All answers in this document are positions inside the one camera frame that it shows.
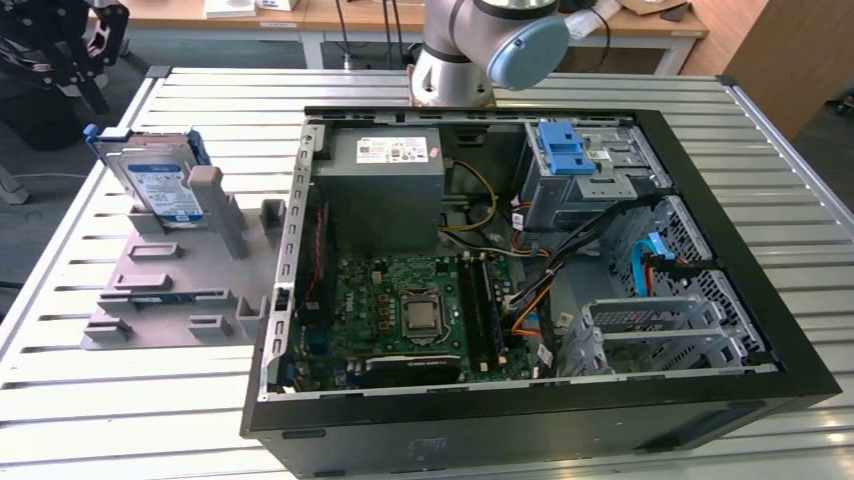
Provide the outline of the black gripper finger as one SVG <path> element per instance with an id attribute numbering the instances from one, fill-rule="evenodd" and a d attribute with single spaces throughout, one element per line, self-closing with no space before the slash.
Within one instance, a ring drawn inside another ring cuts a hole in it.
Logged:
<path id="1" fill-rule="evenodd" d="M 74 86 L 74 70 L 67 49 L 54 47 L 9 51 L 9 77 L 25 85 L 49 89 Z"/>
<path id="2" fill-rule="evenodd" d="M 122 3 L 65 3 L 62 32 L 73 66 L 71 84 L 90 110 L 101 115 L 109 106 L 97 85 L 103 69 L 122 50 L 129 9 Z"/>

